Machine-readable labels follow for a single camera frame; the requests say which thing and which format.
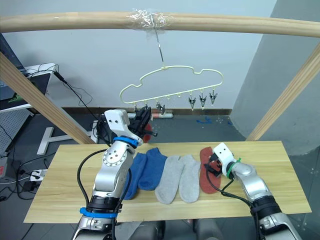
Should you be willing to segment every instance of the wall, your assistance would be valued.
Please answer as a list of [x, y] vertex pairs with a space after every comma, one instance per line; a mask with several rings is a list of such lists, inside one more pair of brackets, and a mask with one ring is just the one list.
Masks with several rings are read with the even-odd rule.
[[[320, 1], [277, 1], [272, 17], [320, 21]], [[248, 136], [301, 65], [319, 38], [264, 35], [234, 105], [231, 119]], [[320, 74], [304, 89], [261, 140], [281, 140], [291, 155], [320, 145]]]
[[[162, 12], [226, 14], [269, 17], [276, 0], [0, 0], [0, 15], [38, 13], [130, 11], [156, 9]], [[59, 64], [60, 72], [72, 85], [93, 96], [91, 107], [131, 107], [120, 101], [125, 86], [139, 82], [147, 72], [161, 67], [154, 35], [137, 30], [89, 29], [6, 33], [5, 38], [25, 66], [40, 63]], [[167, 65], [191, 65], [198, 71], [214, 68], [225, 75], [214, 108], [232, 109], [261, 40], [261, 34], [167, 31], [159, 35]], [[217, 83], [216, 75], [201, 76], [189, 71], [168, 70], [150, 78], [144, 89], [128, 91], [126, 99], [153, 97]], [[77, 98], [60, 82], [48, 87], [53, 100], [63, 107], [75, 107]], [[207, 108], [211, 108], [209, 92]], [[188, 94], [160, 101], [167, 108], [190, 108]], [[196, 108], [200, 108], [199, 99]]]

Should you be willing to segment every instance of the black cable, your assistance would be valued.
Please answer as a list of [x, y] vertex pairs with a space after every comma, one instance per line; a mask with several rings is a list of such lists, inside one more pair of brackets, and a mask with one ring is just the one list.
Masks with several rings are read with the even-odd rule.
[[46, 164], [46, 160], [47, 160], [46, 158], [43, 159], [43, 164], [45, 165], [46, 169], [48, 169], [49, 167]]
[[69, 85], [69, 83], [65, 82], [65, 84], [70, 88], [70, 90], [79, 98], [79, 100], [82, 102], [82, 104], [85, 106], [85, 108], [89, 111], [89, 113], [95, 118], [95, 120], [99, 121], [99, 119], [92, 113], [92, 111], [87, 107], [87, 105], [84, 103], [81, 97], [76, 93], [75, 90]]
[[230, 182], [227, 183], [227, 185], [225, 185], [223, 188], [222, 188], [222, 191], [225, 191], [227, 187], [229, 187], [232, 183], [234, 182], [234, 178], [232, 178], [230, 180]]
[[88, 204], [89, 204], [89, 198], [88, 198], [88, 195], [86, 193], [86, 190], [84, 188], [84, 186], [82, 185], [81, 183], [81, 179], [80, 179], [80, 173], [81, 173], [81, 169], [82, 169], [82, 166], [85, 164], [85, 162], [91, 158], [92, 156], [98, 154], [98, 153], [102, 153], [104, 151], [106, 151], [107, 149], [102, 149], [102, 150], [99, 150], [99, 151], [95, 151], [93, 153], [91, 153], [90, 155], [88, 155], [87, 157], [85, 157], [82, 162], [80, 163], [79, 167], [78, 167], [78, 170], [76, 172], [76, 180], [78, 182], [78, 185], [79, 185], [79, 188], [81, 189], [81, 192], [84, 196], [84, 199], [85, 199], [85, 207], [87, 208], [88, 207]]
[[237, 196], [237, 195], [234, 195], [232, 193], [229, 193], [229, 192], [226, 192], [226, 191], [222, 191], [221, 189], [217, 188], [210, 180], [209, 178], [209, 171], [208, 169], [206, 169], [205, 171], [205, 174], [206, 174], [206, 178], [208, 179], [210, 185], [217, 191], [219, 191], [223, 196], [225, 197], [229, 197], [229, 198], [234, 198], [234, 199], [239, 199], [241, 200], [242, 202], [244, 202], [245, 204], [247, 204], [250, 208], [254, 207], [253, 204], [251, 202], [249, 202], [247, 199], [243, 198], [243, 197], [240, 197], [240, 196]]
[[116, 218], [113, 217], [111, 220], [111, 239], [116, 240]]
[[16, 189], [16, 191], [17, 191], [17, 196], [18, 196], [18, 198], [20, 198], [21, 200], [32, 200], [32, 199], [34, 199], [33, 197], [26, 198], [26, 197], [20, 196], [20, 194], [23, 192], [23, 189], [25, 189], [25, 188], [19, 183], [19, 181], [18, 181], [19, 172], [20, 172], [21, 167], [23, 167], [24, 165], [26, 165], [26, 164], [28, 164], [28, 163], [30, 163], [30, 162], [32, 162], [32, 161], [49, 157], [49, 156], [51, 156], [51, 155], [53, 155], [53, 154], [55, 154], [55, 153], [56, 153], [56, 152], [50, 153], [50, 154], [45, 155], [45, 156], [36, 157], [36, 158], [33, 158], [33, 159], [31, 159], [31, 160], [29, 160], [29, 161], [26, 161], [26, 162], [24, 162], [24, 163], [22, 163], [22, 164], [19, 165], [19, 167], [18, 167], [18, 169], [17, 169], [17, 171], [16, 171], [16, 173], [15, 173], [15, 180], [17, 181], [17, 182], [15, 183], [15, 189]]
[[[224, 186], [223, 189], [221, 190], [221, 189], [217, 188], [217, 187], [211, 182], [211, 180], [210, 180], [210, 178], [209, 178], [209, 170], [208, 170], [208, 168], [206, 169], [205, 174], [206, 174], [206, 178], [207, 178], [209, 184], [210, 184], [215, 190], [217, 190], [218, 192], [220, 192], [223, 196], [228, 197], [228, 198], [239, 199], [239, 200], [241, 200], [242, 202], [244, 202], [245, 204], [247, 204], [248, 207], [254, 208], [254, 205], [253, 205], [250, 201], [248, 201], [247, 199], [225, 191], [225, 189], [226, 189], [228, 186], [230, 186], [230, 184], [233, 183], [234, 179], [232, 179], [232, 180], [231, 180], [226, 186]], [[255, 214], [253, 215], [253, 220], [254, 220], [255, 231], [256, 231], [256, 239], [257, 239], [257, 240], [260, 240], [260, 239], [261, 239], [261, 235], [260, 235], [259, 219], [258, 219], [258, 214], [257, 214], [257, 213], [255, 213]]]
[[29, 227], [29, 229], [26, 231], [26, 233], [24, 234], [24, 236], [21, 238], [21, 240], [24, 240], [25, 237], [27, 236], [27, 234], [30, 232], [30, 230], [32, 229], [32, 227], [34, 226], [35, 224], [32, 223], [31, 226]]
[[7, 131], [5, 130], [5, 128], [3, 126], [0, 125], [0, 128], [2, 128], [2, 130], [4, 131], [4, 133], [10, 138], [11, 142], [13, 142], [14, 140], [12, 139], [12, 137], [7, 133]]
[[12, 194], [16, 194], [17, 192], [14, 190], [12, 190], [9, 186], [4, 187], [3, 189], [0, 190], [0, 193], [2, 193], [4, 190], [8, 189], [11, 193], [8, 196], [5, 196], [5, 199], [3, 199], [2, 201], [7, 201]]
[[[69, 83], [69, 85], [70, 85], [70, 87], [72, 87], [73, 89], [82, 90], [86, 95], [89, 96], [90, 100], [86, 103], [86, 105], [90, 104], [90, 103], [92, 102], [92, 100], [94, 99], [94, 97], [91, 96], [91, 95], [90, 95], [86, 90], [84, 90], [83, 88], [72, 86], [70, 83]], [[64, 82], [63, 82], [63, 86], [64, 86], [66, 89], [70, 90], [70, 88], [69, 88]], [[83, 98], [83, 96], [81, 95], [81, 93], [79, 93], [78, 91], [75, 91], [75, 92], [81, 96], [81, 99]], [[81, 103], [81, 101], [79, 100], [78, 106], [79, 106], [79, 107], [83, 107], [84, 105], [83, 105], [83, 104], [80, 104], [80, 103]]]
[[[101, 133], [100, 125], [102, 125], [102, 127], [104, 128], [104, 130], [105, 130], [105, 135], [103, 135], [103, 134]], [[96, 129], [96, 132], [97, 132], [97, 139], [103, 140], [104, 143], [107, 144], [107, 145], [110, 147], [110, 137], [109, 137], [109, 135], [108, 135], [107, 129], [106, 129], [105, 126], [104, 126], [104, 121], [103, 121], [103, 119], [101, 119], [101, 117], [100, 117], [100, 119], [98, 120], [98, 122], [96, 123], [95, 129]]]
[[[50, 71], [50, 72], [56, 72], [55, 70], [52, 70], [51, 68], [53, 68], [53, 67], [55, 67], [55, 66], [57, 66], [57, 68], [58, 68], [58, 73], [60, 72], [60, 69], [59, 69], [59, 65], [58, 64], [55, 64], [55, 65], [53, 65], [53, 66], [50, 66], [50, 67], [48, 67], [47, 69], [44, 69], [44, 70], [40, 70], [40, 66], [41, 65], [43, 65], [43, 64], [40, 64], [39, 66], [38, 66], [38, 70], [36, 70], [36, 69], [33, 69], [33, 68], [29, 68], [29, 69], [27, 69], [27, 70], [33, 70], [33, 71], [35, 71], [35, 72], [33, 72], [33, 73], [31, 73], [30, 75], [28, 75], [27, 77], [31, 80], [31, 78], [35, 75], [35, 74], [38, 74], [38, 73], [41, 73], [41, 72], [46, 72], [46, 71]], [[83, 88], [80, 88], [80, 87], [74, 87], [74, 86], [72, 86], [71, 84], [69, 84], [69, 87], [67, 87], [66, 85], [65, 85], [65, 83], [64, 82], [62, 82], [63, 83], [63, 85], [66, 87], [66, 88], [68, 88], [68, 89], [70, 89], [70, 90], [72, 90], [71, 88], [74, 88], [74, 89], [80, 89], [80, 90], [82, 90], [82, 91], [84, 91], [89, 97], [90, 97], [90, 100], [89, 100], [89, 102], [87, 103], [87, 104], [89, 104], [89, 103], [91, 103], [92, 102], [92, 100], [93, 100], [93, 97], [86, 91], [86, 90], [84, 90]], [[82, 95], [81, 95], [81, 97], [79, 98], [79, 102], [78, 102], [78, 105], [79, 106], [82, 106], [82, 105], [80, 105], [80, 102], [82, 102], [83, 103], [83, 101], [82, 101]]]

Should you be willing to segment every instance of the wooden rod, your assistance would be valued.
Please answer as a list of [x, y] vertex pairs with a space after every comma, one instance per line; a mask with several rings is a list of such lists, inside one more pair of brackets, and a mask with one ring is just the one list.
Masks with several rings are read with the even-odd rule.
[[[0, 18], [2, 33], [63, 29], [138, 29], [131, 12], [63, 12]], [[294, 19], [164, 13], [170, 16], [165, 30], [281, 34], [320, 38], [320, 22]]]
[[0, 52], [0, 78], [24, 100], [79, 144], [94, 144], [77, 123], [54, 105]]
[[299, 96], [305, 87], [314, 79], [320, 71], [320, 43], [313, 50], [312, 54], [300, 68], [299, 72], [283, 90], [272, 107], [263, 116], [254, 130], [247, 137], [246, 141], [257, 141], [280, 117], [280, 115]]

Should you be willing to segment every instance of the clear tape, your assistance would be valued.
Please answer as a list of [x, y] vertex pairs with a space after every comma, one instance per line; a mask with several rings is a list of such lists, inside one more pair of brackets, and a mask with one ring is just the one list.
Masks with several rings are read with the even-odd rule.
[[132, 29], [140, 29], [148, 32], [156, 30], [161, 30], [164, 27], [170, 26], [174, 17], [169, 15], [164, 15], [163, 12], [152, 12], [146, 9], [132, 9], [133, 12], [130, 16]]

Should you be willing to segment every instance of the hanger hook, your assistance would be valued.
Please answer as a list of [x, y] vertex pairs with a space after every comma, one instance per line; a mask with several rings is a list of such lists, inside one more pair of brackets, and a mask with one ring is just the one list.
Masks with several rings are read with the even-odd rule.
[[162, 51], [161, 51], [161, 46], [160, 46], [160, 42], [159, 42], [158, 32], [157, 32], [157, 29], [156, 29], [156, 25], [155, 25], [155, 22], [154, 22], [154, 16], [153, 16], [153, 15], [151, 15], [151, 21], [152, 21], [153, 29], [154, 29], [154, 32], [155, 32], [156, 41], [158, 42], [158, 47], [159, 47], [159, 51], [160, 51], [160, 56], [161, 56], [162, 65], [163, 65], [163, 67], [165, 67], [164, 56], [163, 56]]

